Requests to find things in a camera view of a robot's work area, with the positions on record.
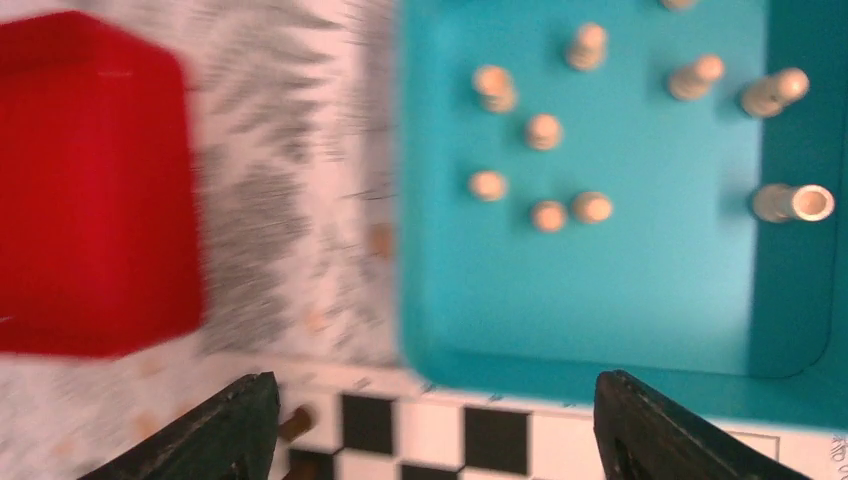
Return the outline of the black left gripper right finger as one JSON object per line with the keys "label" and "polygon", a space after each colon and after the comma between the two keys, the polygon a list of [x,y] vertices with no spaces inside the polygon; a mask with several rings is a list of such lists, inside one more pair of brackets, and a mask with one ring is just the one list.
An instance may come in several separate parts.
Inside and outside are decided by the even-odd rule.
{"label": "black left gripper right finger", "polygon": [[594,435],[607,479],[803,479],[623,370],[597,377]]}

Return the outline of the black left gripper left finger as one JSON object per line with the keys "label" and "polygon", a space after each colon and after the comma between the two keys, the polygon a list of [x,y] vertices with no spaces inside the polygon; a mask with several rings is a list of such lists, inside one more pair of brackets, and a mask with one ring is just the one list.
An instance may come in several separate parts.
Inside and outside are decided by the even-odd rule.
{"label": "black left gripper left finger", "polygon": [[271,372],[235,380],[85,479],[266,479],[277,443]]}

